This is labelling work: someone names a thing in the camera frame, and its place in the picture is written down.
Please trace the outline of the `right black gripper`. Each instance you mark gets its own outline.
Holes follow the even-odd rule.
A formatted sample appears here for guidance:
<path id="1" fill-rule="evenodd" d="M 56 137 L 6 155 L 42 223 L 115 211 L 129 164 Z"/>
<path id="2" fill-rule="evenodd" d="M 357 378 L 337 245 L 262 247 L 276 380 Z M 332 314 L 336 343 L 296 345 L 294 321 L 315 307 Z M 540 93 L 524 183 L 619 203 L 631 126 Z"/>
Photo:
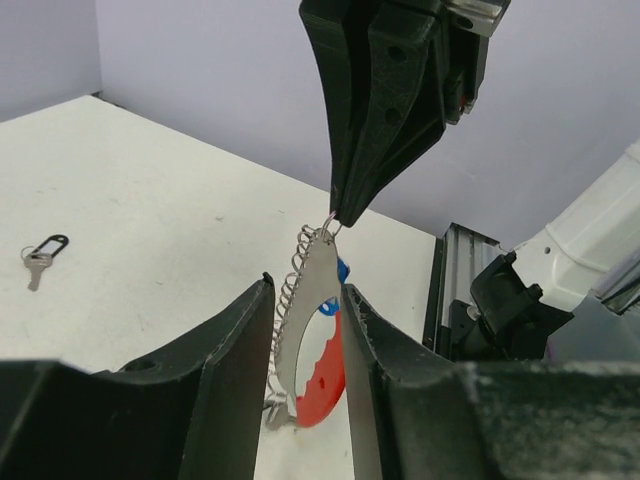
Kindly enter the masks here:
<path id="1" fill-rule="evenodd" d="M 509 0 L 304 1 L 331 152 L 329 211 L 353 226 L 473 109 Z"/>

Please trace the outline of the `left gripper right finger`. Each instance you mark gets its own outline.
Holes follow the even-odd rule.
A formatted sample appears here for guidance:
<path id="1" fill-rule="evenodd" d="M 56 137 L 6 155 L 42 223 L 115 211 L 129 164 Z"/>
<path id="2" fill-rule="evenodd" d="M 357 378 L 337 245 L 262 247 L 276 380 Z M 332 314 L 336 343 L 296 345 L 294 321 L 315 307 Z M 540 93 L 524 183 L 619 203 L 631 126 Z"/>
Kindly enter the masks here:
<path id="1" fill-rule="evenodd" d="M 358 479 L 635 479 L 639 367 L 459 362 L 341 291 Z"/>

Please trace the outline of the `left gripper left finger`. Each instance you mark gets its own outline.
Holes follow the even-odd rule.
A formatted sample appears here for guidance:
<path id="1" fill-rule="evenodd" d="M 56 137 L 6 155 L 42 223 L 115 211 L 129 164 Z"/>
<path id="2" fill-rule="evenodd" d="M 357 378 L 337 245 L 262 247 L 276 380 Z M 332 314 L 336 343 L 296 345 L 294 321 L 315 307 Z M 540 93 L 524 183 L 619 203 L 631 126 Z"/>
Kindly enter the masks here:
<path id="1" fill-rule="evenodd" d="M 117 371 L 1 365 L 5 479 L 250 479 L 274 323 L 271 276 Z"/>

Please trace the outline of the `key with blue tag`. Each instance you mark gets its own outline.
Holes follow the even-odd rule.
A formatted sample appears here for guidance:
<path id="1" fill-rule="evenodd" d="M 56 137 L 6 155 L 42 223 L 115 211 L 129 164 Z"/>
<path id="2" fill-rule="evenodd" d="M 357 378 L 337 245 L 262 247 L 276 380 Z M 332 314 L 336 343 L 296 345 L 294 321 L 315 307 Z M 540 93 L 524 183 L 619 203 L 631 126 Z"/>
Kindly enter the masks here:
<path id="1" fill-rule="evenodd" d="M 337 277 L 339 285 L 342 286 L 351 273 L 350 266 L 341 258 L 337 258 Z M 340 310 L 339 290 L 336 289 L 333 296 L 325 300 L 319 307 L 318 312 L 327 317 L 336 315 Z"/>

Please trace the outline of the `red keyring with keys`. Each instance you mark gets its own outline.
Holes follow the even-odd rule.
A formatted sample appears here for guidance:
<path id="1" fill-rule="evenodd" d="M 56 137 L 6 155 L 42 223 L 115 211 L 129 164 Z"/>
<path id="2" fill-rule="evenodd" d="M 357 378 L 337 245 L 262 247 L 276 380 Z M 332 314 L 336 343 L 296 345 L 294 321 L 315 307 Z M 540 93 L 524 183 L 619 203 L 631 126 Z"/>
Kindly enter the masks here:
<path id="1" fill-rule="evenodd" d="M 267 374 L 265 427 L 312 428 L 338 405 L 345 388 L 341 314 L 318 307 L 342 286 L 337 277 L 336 236 L 328 217 L 305 224 L 296 237 L 290 272 L 277 295 Z"/>

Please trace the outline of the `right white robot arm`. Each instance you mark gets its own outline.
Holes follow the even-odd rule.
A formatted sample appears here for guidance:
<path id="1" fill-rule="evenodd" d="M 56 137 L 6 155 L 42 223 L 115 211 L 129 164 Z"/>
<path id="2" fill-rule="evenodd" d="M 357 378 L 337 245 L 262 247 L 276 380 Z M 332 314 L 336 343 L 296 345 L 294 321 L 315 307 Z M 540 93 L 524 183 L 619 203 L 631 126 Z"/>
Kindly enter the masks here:
<path id="1" fill-rule="evenodd" d="M 505 1 L 304 1 L 332 160 L 330 213 L 354 225 L 374 198 L 477 101 Z M 472 281 L 480 316 L 452 359 L 538 359 L 590 295 L 624 313 L 639 300 L 639 147 L 539 233 Z"/>

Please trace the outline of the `key with black tag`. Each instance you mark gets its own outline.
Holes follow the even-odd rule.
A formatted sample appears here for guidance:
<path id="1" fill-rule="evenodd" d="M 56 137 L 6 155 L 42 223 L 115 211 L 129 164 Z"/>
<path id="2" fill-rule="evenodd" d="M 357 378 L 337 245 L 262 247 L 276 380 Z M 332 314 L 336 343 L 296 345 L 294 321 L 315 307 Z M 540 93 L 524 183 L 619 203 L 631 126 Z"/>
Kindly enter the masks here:
<path id="1" fill-rule="evenodd" d="M 21 251 L 23 266 L 28 270 L 30 279 L 28 289 L 36 292 L 43 273 L 53 265 L 55 258 L 70 244 L 65 234 L 53 234 L 35 247 L 25 247 Z"/>

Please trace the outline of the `aluminium frame rail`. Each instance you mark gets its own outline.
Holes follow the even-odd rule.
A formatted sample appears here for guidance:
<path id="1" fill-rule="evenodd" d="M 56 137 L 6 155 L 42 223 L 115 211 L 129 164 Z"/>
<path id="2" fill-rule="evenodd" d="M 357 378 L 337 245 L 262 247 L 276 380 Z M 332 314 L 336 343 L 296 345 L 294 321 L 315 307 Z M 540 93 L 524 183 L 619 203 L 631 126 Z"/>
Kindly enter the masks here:
<path id="1" fill-rule="evenodd" d="M 452 223 L 435 243 L 422 344 L 453 360 L 479 317 L 472 281 L 501 252 L 497 240 Z"/>

